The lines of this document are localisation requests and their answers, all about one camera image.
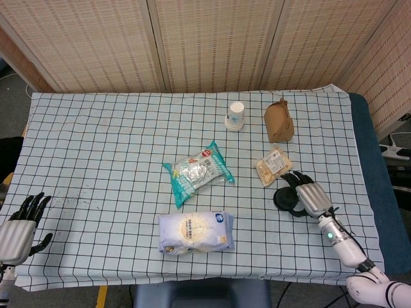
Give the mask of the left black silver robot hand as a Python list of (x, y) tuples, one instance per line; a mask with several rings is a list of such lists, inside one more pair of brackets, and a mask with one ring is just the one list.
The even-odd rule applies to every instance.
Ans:
[(28, 196), (17, 212), (1, 225), (1, 264), (3, 266), (19, 266), (28, 257), (47, 248), (53, 238), (52, 233), (33, 245), (35, 233), (42, 219), (51, 196), (43, 192), (36, 196)]

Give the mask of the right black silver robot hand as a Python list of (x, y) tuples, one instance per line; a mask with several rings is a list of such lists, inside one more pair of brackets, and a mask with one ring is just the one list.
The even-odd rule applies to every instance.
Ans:
[(335, 209), (323, 188), (308, 175), (292, 171), (281, 175), (288, 184), (278, 189), (273, 201), (279, 210), (287, 211), (292, 216), (319, 219), (335, 217)]

